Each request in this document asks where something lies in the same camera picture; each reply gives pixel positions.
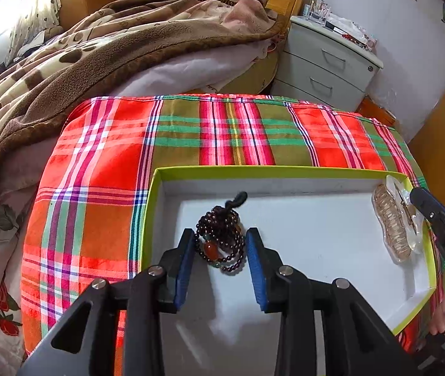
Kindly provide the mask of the rose gold hair claw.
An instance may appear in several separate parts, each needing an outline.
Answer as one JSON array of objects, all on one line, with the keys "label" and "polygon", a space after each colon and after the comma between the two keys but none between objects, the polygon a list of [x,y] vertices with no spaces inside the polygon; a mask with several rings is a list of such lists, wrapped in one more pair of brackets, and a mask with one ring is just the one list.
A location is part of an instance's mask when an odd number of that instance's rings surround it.
[{"label": "rose gold hair claw", "polygon": [[392,260],[403,263],[413,254],[421,254],[424,216],[411,204],[410,192],[403,184],[387,175],[374,189],[372,204]]}]

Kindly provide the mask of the red plaid cloth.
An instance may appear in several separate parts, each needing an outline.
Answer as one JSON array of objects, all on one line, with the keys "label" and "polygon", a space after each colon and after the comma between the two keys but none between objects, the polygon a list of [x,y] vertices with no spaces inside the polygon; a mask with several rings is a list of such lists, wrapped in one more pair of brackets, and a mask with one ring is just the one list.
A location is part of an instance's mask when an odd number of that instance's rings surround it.
[{"label": "red plaid cloth", "polygon": [[[327,105],[233,94],[89,99],[65,121],[29,218],[21,274],[29,356],[94,279],[114,284],[159,264],[144,266],[141,259],[153,175],[190,166],[383,171],[406,189],[425,184],[396,132]],[[194,259],[228,275],[249,267],[246,234],[252,227],[242,226],[238,212],[248,197],[237,193],[187,228],[194,231]],[[436,289],[402,331],[391,330],[406,354],[428,332],[445,290],[445,268],[429,228],[424,237],[432,245]],[[112,375],[123,375],[126,317],[121,312]]]}]

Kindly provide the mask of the green-edged white tray box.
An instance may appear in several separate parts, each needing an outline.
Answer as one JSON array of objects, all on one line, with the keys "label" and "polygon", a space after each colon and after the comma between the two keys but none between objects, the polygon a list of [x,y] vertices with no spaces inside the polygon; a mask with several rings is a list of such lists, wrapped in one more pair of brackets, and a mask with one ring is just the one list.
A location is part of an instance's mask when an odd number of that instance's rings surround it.
[{"label": "green-edged white tray box", "polygon": [[[349,280],[394,332],[436,289],[429,237],[407,261],[392,260],[372,203],[383,171],[278,166],[159,168],[142,229],[144,266],[159,262],[212,207],[237,193],[244,228],[256,228],[283,263],[324,283]],[[248,267],[228,275],[194,259],[187,299],[161,318],[168,375],[271,375],[280,317],[256,302]]]}]

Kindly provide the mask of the floral white bedsheet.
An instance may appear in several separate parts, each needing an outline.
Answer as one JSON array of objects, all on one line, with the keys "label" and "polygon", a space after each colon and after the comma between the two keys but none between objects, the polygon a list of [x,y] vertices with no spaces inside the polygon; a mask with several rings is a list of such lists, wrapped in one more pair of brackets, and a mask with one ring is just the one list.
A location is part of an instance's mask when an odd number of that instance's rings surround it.
[{"label": "floral white bedsheet", "polygon": [[[107,82],[99,96],[144,96],[154,92],[215,92],[230,84],[249,89],[256,64],[263,64],[271,49],[268,40],[180,55],[154,66],[133,71],[121,80]],[[23,238],[41,174],[53,151],[56,136],[33,139],[10,149],[0,160],[0,313],[21,317],[20,265]],[[13,335],[0,329],[0,375],[17,373],[25,357],[22,328]]]}]

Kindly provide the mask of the white nightstand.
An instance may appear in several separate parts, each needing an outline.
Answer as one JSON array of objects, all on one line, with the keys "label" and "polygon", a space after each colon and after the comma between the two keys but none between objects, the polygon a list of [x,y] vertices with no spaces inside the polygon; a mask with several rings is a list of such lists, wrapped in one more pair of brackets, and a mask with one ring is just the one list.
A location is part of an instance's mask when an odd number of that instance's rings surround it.
[{"label": "white nightstand", "polygon": [[376,55],[339,33],[293,16],[271,94],[352,112],[383,68]]}]

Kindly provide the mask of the clear acrylic holder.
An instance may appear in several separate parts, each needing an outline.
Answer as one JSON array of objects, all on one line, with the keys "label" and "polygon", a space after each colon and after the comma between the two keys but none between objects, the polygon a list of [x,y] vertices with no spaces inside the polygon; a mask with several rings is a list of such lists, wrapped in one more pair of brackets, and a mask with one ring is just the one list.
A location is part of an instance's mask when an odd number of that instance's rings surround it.
[{"label": "clear acrylic holder", "polygon": [[318,24],[325,24],[330,16],[331,8],[324,0],[311,0],[309,19]]}]

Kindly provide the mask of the brown paw-print blanket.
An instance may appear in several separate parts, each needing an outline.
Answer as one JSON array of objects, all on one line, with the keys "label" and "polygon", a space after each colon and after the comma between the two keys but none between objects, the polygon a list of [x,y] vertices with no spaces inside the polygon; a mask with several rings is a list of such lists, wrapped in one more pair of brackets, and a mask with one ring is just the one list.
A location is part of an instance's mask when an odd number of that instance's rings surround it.
[{"label": "brown paw-print blanket", "polygon": [[268,0],[117,0],[0,75],[0,166],[58,133],[82,101],[179,55],[277,36]]}]

